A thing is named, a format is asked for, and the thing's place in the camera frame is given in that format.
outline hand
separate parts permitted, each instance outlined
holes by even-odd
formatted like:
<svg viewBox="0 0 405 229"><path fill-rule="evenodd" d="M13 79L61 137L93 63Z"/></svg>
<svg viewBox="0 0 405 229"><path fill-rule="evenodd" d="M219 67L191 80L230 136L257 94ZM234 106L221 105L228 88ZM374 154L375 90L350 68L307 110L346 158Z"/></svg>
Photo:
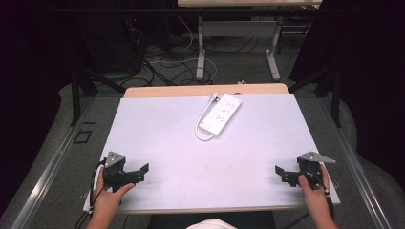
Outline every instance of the hand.
<svg viewBox="0 0 405 229"><path fill-rule="evenodd" d="M129 183L114 193L107 192L109 187L104 187L103 174L104 167L101 167L98 174L97 185L93 191L95 202L93 217L87 228L108 228L111 220L116 214L121 199L135 186L135 184Z"/></svg>
<svg viewBox="0 0 405 229"><path fill-rule="evenodd" d="M321 171L323 174L323 182L325 187L330 190L329 176L327 169L324 165L321 165ZM325 197L325 192L322 187L318 187L312 190L309 186L307 178L304 175L298 177L301 188L304 192L305 203L309 210L310 215L317 228L337 228L331 218L329 206Z"/></svg>

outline wooden table edge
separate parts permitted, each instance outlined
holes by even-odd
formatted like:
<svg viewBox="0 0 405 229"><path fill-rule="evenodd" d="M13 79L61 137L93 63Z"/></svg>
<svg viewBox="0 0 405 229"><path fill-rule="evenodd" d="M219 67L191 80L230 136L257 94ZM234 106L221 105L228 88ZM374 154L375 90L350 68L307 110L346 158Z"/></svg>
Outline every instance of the wooden table edge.
<svg viewBox="0 0 405 229"><path fill-rule="evenodd" d="M177 96L206 96L222 94L289 94L283 83L269 84L227 84L227 85L197 85L197 86L161 86L138 87L126 90L124 98L137 97L177 97Z"/></svg>

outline white power strip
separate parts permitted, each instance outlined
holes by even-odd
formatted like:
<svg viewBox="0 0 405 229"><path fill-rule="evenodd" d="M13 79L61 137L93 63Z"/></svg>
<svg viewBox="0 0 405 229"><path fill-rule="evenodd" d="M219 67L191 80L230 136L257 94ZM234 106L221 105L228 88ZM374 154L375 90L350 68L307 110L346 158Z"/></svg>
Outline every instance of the white power strip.
<svg viewBox="0 0 405 229"><path fill-rule="evenodd" d="M241 99L229 94L224 94L220 101L200 123L199 127L208 131L212 135L218 135L241 104Z"/></svg>

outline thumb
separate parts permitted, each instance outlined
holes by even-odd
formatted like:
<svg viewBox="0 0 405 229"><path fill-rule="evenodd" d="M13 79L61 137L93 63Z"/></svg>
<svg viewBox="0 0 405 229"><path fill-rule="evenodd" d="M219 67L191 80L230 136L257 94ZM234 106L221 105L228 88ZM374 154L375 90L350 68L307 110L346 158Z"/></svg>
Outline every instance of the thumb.
<svg viewBox="0 0 405 229"><path fill-rule="evenodd" d="M304 175L300 175L298 177L298 181L300 182L301 188L303 189L304 195L309 194L311 192L311 188L309 187L309 183L307 178Z"/></svg>
<svg viewBox="0 0 405 229"><path fill-rule="evenodd" d="M116 191L116 195L118 195L120 198L122 198L128 191L130 191L132 188L135 187L135 184L129 183L124 186L122 186L118 191Z"/></svg>

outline table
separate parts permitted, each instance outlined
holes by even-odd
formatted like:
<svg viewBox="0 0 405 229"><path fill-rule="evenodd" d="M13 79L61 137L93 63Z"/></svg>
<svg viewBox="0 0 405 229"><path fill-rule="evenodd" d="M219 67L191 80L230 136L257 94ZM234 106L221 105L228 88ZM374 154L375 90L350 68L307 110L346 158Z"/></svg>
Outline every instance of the table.
<svg viewBox="0 0 405 229"><path fill-rule="evenodd" d="M213 92L242 94L243 104L203 142L194 126ZM298 171L296 157L317 149L284 84L247 84L128 89L101 157L110 151L126 156L127 172L150 164L118 211L163 214L303 207L300 188L281 182L274 165ZM340 202L333 187L331 197Z"/></svg>
<svg viewBox="0 0 405 229"><path fill-rule="evenodd" d="M320 5L322 0L179 0L180 7L188 8L230 8L230 7L285 7ZM280 74L274 59L283 18L276 21L203 21L199 17L199 59L197 63L197 79L203 79L205 36L272 36L271 46L266 50L266 58L274 81L280 81Z"/></svg>

